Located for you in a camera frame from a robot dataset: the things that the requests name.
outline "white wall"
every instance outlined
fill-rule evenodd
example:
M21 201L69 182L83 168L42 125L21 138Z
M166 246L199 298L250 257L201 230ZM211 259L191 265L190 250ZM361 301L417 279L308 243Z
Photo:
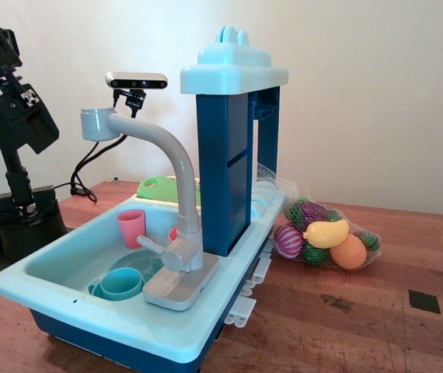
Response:
M289 68L281 177L317 200L443 214L443 2L435 0L0 1L23 82L61 132L40 155L20 149L32 187L68 181L91 148L79 111L111 105L107 71L168 76L168 89L148 92L138 115L173 132L197 168L195 99L180 94L180 69L225 24L248 31L253 47ZM123 103L118 109L129 114ZM0 156L0 193L9 190L4 173ZM128 138L81 176L91 186L171 173L154 145ZM68 195L58 190L59 199Z

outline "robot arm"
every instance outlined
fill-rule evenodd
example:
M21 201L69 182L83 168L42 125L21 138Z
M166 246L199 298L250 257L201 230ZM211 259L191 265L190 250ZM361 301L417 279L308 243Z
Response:
M0 194L0 233L6 265L66 233L54 188L32 190L19 160L17 150L23 145L28 144L39 154L59 137L42 99L31 85L21 84L21 78L14 76L21 65L14 33L0 29L0 150L11 190Z

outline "sink basin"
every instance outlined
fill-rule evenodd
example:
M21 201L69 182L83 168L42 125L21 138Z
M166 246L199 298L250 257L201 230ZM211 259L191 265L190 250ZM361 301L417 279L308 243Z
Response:
M146 235L167 246L178 209L135 197L0 272L0 295L28 307L42 330L121 364L141 371L197 371L284 199L279 189L267 193L264 213L252 220L230 255L219 257L217 272L186 311L147 303L142 293L118 302L89 293L89 285L112 269L148 268L153 275L160 268L153 252L124 245L117 216L144 210ZM157 364L148 365L151 361Z

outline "light blue sink basin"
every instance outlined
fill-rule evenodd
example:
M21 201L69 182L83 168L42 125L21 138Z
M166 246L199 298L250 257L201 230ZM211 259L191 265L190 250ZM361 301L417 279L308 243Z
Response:
M89 293L89 285L109 270L140 270L144 258L154 259L148 250L125 247L117 224L120 212L144 210L146 235L160 245L169 243L168 232L177 224L176 207L134 197L0 272L0 295L61 325L187 364L200 356L282 209L284 193L271 193L263 215L252 220L230 255L219 258L217 272L186 311L149 304L142 293L118 302Z

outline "camera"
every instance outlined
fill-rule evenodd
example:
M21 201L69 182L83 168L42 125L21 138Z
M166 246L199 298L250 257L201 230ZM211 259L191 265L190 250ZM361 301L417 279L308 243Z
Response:
M112 89L164 89L168 79L163 74L110 71L106 83Z

